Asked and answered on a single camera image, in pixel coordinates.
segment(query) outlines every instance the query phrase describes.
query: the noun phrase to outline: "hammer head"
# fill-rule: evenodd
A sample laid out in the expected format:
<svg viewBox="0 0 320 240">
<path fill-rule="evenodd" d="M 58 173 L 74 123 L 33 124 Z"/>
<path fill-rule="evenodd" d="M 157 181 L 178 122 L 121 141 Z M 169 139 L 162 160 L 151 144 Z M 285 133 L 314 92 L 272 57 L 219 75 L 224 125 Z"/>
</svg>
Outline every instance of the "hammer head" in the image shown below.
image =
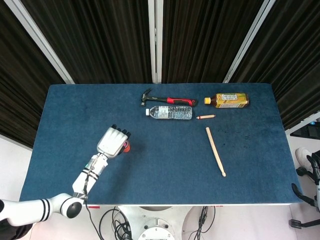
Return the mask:
<svg viewBox="0 0 320 240">
<path fill-rule="evenodd" d="M 148 88 L 147 90 L 145 90 L 142 95 L 141 95 L 141 107 L 145 107 L 146 106 L 146 101 L 147 101 L 147 97 L 148 97 L 148 93 L 151 91 L 151 88 Z"/>
</svg>

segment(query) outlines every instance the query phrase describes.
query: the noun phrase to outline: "drumstick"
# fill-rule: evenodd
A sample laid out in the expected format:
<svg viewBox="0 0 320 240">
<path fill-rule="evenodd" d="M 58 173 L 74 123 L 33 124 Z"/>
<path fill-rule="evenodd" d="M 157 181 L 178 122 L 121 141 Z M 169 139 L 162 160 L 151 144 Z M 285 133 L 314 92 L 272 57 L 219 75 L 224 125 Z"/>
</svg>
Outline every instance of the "drumstick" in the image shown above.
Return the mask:
<svg viewBox="0 0 320 240">
<path fill-rule="evenodd" d="M 197 116 L 196 119 L 212 119 L 216 115 L 204 115 L 204 116 Z"/>
<path fill-rule="evenodd" d="M 206 134 L 208 134 L 208 138 L 209 138 L 209 141 L 210 141 L 210 144 L 211 144 L 211 148 L 212 148 L 212 151 L 213 151 L 213 154 L 214 154 L 216 163 L 218 164 L 218 166 L 219 166 L 219 168 L 220 168 L 220 171 L 221 171 L 221 173 L 222 173 L 222 176 L 225 177 L 225 176 L 227 176 L 227 175 L 226 175 L 226 173 L 225 173 L 224 166 L 222 166 L 220 157 L 219 157 L 219 155 L 218 155 L 218 151 L 217 151 L 217 148 L 216 148 L 214 139 L 212 138 L 212 135 L 211 135 L 211 132 L 210 132 L 210 128 L 207 126 L 207 127 L 205 128 L 205 130 L 206 130 Z"/>
</svg>

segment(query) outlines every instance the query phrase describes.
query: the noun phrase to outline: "black cable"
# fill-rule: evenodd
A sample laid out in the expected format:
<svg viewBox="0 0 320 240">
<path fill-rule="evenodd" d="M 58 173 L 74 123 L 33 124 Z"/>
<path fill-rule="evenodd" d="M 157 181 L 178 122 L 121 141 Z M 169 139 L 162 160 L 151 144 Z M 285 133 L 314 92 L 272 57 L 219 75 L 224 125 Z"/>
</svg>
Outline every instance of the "black cable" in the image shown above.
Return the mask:
<svg viewBox="0 0 320 240">
<path fill-rule="evenodd" d="M 97 160 L 97 158 L 95 158 L 95 160 L 91 163 L 90 169 L 87 172 L 86 178 L 85 178 L 85 181 L 84 181 L 83 192 L 84 192 L 86 198 L 88 198 L 87 187 L 88 187 L 88 182 L 89 182 L 89 176 L 90 176 L 90 173 L 92 171 L 93 165 L 96 162 L 96 160 Z"/>
<path fill-rule="evenodd" d="M 102 217 L 100 218 L 100 221 L 99 221 L 99 234 L 100 234 L 102 240 L 105 240 L 105 239 L 102 237 L 102 233 L 101 233 L 102 220 L 104 219 L 105 215 L 107 215 L 107 214 L 110 213 L 111 211 L 118 211 L 118 212 L 120 212 L 120 210 L 118 210 L 118 209 L 114 209 L 114 208 L 113 208 L 113 209 L 109 209 L 109 210 L 106 211 L 106 212 L 102 215 Z"/>
<path fill-rule="evenodd" d="M 87 200 L 85 200 L 84 203 L 85 203 L 85 208 L 86 208 L 86 210 L 87 210 L 88 213 L 89 213 L 89 218 L 90 218 L 90 221 L 91 221 L 91 223 L 92 223 L 92 225 L 93 225 L 93 227 L 94 227 L 94 230 L 95 230 L 96 234 L 98 234 L 98 237 L 99 237 L 100 240 L 103 240 L 103 239 L 101 238 L 101 236 L 100 236 L 97 228 L 96 228 L 96 225 L 94 224 L 94 221 L 92 220 L 91 212 L 90 212 L 90 210 L 89 210 L 89 208 L 88 208 Z"/>
<path fill-rule="evenodd" d="M 212 219 L 212 222 L 210 224 L 210 226 L 208 227 L 208 229 L 206 231 L 202 231 L 201 233 L 202 234 L 205 234 L 206 232 L 208 232 L 210 230 L 210 228 L 212 227 L 212 224 L 214 224 L 214 221 L 215 221 L 215 218 L 216 218 L 216 206 L 213 206 L 213 219 Z"/>
<path fill-rule="evenodd" d="M 200 240 L 201 237 L 202 237 L 201 234 L 205 234 L 210 230 L 210 228 L 212 227 L 212 225 L 213 225 L 213 223 L 215 221 L 215 218 L 216 218 L 216 207 L 214 206 L 213 208 L 214 208 L 214 213 L 213 213 L 212 222 L 211 222 L 210 226 L 208 227 L 208 229 L 206 231 L 202 231 L 202 227 L 206 222 L 207 212 L 208 212 L 208 207 L 207 206 L 202 207 L 201 214 L 200 214 L 200 217 L 199 217 L 199 220 L 198 220 L 198 229 L 193 231 L 192 233 L 190 233 L 190 236 L 189 236 L 188 240 L 190 240 L 192 234 L 194 234 L 194 233 L 195 233 L 195 235 L 194 235 L 193 240 Z"/>
<path fill-rule="evenodd" d="M 99 234 L 101 236 L 101 240 L 105 240 L 102 236 L 102 232 L 101 232 L 101 226 L 102 226 L 102 221 L 104 219 L 104 217 L 108 214 L 112 212 L 112 221 L 111 221 L 111 226 L 114 228 L 114 238 L 116 240 L 131 240 L 132 235 L 131 235 L 131 230 L 129 230 L 130 228 L 130 224 L 128 222 L 128 220 L 126 219 L 125 215 L 118 209 L 116 209 L 116 207 L 114 207 L 113 209 L 109 209 L 108 211 L 106 211 L 99 222 Z M 120 214 L 123 217 L 124 223 L 120 222 L 119 220 L 116 220 L 115 217 L 115 212 L 118 212 L 117 214 Z"/>
</svg>

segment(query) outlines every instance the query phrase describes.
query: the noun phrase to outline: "bottle label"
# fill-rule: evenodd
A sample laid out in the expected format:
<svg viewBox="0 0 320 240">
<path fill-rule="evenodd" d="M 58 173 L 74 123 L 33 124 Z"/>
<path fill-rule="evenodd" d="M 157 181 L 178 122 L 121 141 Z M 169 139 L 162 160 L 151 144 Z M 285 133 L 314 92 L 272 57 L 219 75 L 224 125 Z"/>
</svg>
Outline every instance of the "bottle label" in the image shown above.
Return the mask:
<svg viewBox="0 0 320 240">
<path fill-rule="evenodd" d="M 238 100 L 237 94 L 222 94 L 222 100 Z"/>
<path fill-rule="evenodd" d="M 249 104 L 249 97 L 245 93 L 217 93 L 216 108 L 243 108 Z"/>
<path fill-rule="evenodd" d="M 167 119 L 169 117 L 169 107 L 168 106 L 159 106 L 159 119 Z"/>
</svg>

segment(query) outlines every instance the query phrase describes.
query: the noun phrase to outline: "red hammer handle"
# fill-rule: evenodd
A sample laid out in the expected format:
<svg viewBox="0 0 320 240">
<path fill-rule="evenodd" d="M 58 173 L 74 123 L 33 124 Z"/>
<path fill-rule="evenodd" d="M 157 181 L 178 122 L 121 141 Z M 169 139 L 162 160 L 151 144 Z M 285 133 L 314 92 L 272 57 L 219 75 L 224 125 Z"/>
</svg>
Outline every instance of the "red hammer handle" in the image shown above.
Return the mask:
<svg viewBox="0 0 320 240">
<path fill-rule="evenodd" d="M 196 99 L 188 99 L 188 98 L 172 98 L 168 97 L 166 99 L 166 102 L 168 104 L 183 104 L 183 105 L 189 105 L 190 107 L 194 107 L 197 105 L 198 100 Z"/>
</svg>

